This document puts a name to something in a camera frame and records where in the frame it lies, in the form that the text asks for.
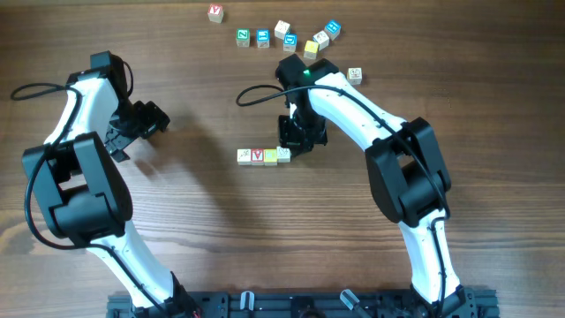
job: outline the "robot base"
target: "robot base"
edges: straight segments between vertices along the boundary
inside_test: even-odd
[[[360,300],[349,310],[339,293],[257,293],[189,292],[201,309],[200,314],[177,314],[172,318],[432,318],[411,290],[359,293]],[[496,291],[474,291],[461,288],[447,298],[449,310],[452,297],[458,298],[458,308],[444,318],[499,318]],[[110,296],[106,318],[135,318],[129,296]]]

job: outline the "white block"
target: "white block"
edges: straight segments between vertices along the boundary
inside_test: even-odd
[[[285,52],[295,52],[297,50],[298,37],[296,34],[286,34],[282,50]]]
[[[275,26],[275,37],[284,40],[284,36],[290,32],[290,24],[279,20]]]
[[[212,22],[222,23],[223,7],[219,4],[210,4],[210,7],[208,8],[208,17]]]
[[[276,157],[279,163],[289,163],[290,162],[290,149],[277,147]]]
[[[329,36],[324,31],[315,34],[314,40],[320,45],[318,50],[323,50],[329,45]]]
[[[260,49],[266,49],[270,46],[271,35],[267,29],[257,30],[257,37],[255,38],[257,42],[257,47]]]
[[[263,165],[263,149],[251,149],[251,165]]]
[[[251,149],[238,149],[237,150],[237,163],[239,165],[251,164]]]
[[[361,72],[361,68],[350,68],[347,70],[347,81],[350,82],[351,85],[359,85],[361,84],[361,80],[363,79],[363,73]]]

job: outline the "white plastic casing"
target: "white plastic casing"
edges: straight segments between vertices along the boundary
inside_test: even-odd
[[[377,116],[384,119],[393,130],[398,132],[402,129],[402,123],[405,122],[404,119],[388,114],[369,101],[351,86],[342,73],[330,73],[317,80],[316,84],[345,90],[358,98]],[[389,131],[380,127],[366,111],[348,97],[327,89],[310,89],[308,94],[313,110],[339,126],[363,150],[369,148],[375,139],[380,138],[384,140],[390,136]],[[290,106],[291,116],[295,109],[296,105]],[[429,229],[432,220],[440,216],[445,216],[445,212],[443,210],[435,210],[422,218],[419,225],[415,228],[411,228],[403,222],[398,224],[411,260],[412,284],[422,298],[430,304],[437,301],[441,296],[440,263],[433,242],[432,232]],[[437,222],[435,227],[440,242],[441,256],[448,276],[445,292],[445,297],[447,297],[455,292],[456,287],[460,283],[451,266],[443,221]]]
[[[108,79],[84,79],[72,87],[82,94],[82,103],[72,128],[61,142],[74,140],[82,133],[97,132],[102,142],[106,139],[106,131],[112,114],[117,110],[118,100],[114,88]],[[67,104],[64,106],[63,115],[59,119],[55,131],[45,140],[51,143],[61,134],[64,125],[72,113],[77,96],[72,91],[67,91]]]
[[[141,236],[135,230],[132,221],[125,223],[125,235],[116,237],[110,235],[93,240],[93,244],[101,244],[114,248],[117,256],[132,272],[133,276],[143,284],[144,289],[161,304],[165,299],[173,297],[173,277],[151,253]],[[135,307],[152,307],[153,304],[139,291],[132,280],[122,271],[116,261],[100,248],[88,248],[88,251],[100,257],[114,272],[132,296]]]

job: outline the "wood grain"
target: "wood grain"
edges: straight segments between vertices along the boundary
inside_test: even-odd
[[[65,98],[8,98],[28,82],[63,83],[107,49],[132,66],[132,99],[171,118],[168,132],[127,148],[132,159],[118,169],[140,233],[188,290],[409,286],[400,231],[373,203],[362,151],[336,127],[326,147],[291,164],[237,166],[237,148],[276,146],[286,109],[282,100],[240,109],[235,96],[277,84],[287,55],[279,41],[239,49],[235,30],[278,19],[292,24],[300,52],[340,21],[321,57],[362,67],[358,89],[369,99],[433,125],[454,184],[447,233],[462,282],[497,289],[504,317],[565,316],[562,3],[224,5],[221,25],[207,20],[205,2],[0,9],[0,316],[100,317],[107,296],[124,290],[91,254],[31,238],[20,157],[53,130]]]

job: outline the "black end effector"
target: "black end effector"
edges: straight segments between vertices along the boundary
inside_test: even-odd
[[[46,147],[24,152],[28,178]],[[35,180],[34,194],[51,233],[78,247],[100,237],[124,235],[125,222],[132,219],[132,197],[98,134],[79,135],[50,153]],[[61,188],[71,175],[80,173],[85,185]]]
[[[451,178],[432,127],[419,117],[411,123],[404,123],[398,134],[414,149],[440,191],[447,192],[451,188]],[[365,151],[371,193],[388,220],[394,223],[403,221],[410,227],[416,227],[422,217],[440,208],[441,203],[415,162],[400,166],[398,156],[401,152],[392,137],[375,140]]]
[[[275,76],[284,90],[315,85],[316,80],[330,73],[339,72],[337,66],[327,59],[306,65],[296,54],[283,59],[275,71]],[[293,156],[312,151],[314,144],[326,145],[326,119],[318,115],[310,104],[307,91],[287,95],[286,106],[293,103],[296,111],[290,116],[279,116],[279,141],[282,147],[290,148]]]
[[[138,137],[149,138],[157,130],[164,132],[170,119],[153,102],[135,102],[129,100],[124,61],[109,51],[90,56],[90,70],[71,74],[67,84],[80,80],[105,78],[111,83],[118,99],[116,112],[112,115],[104,145],[114,160],[122,162],[130,157],[124,152]]]

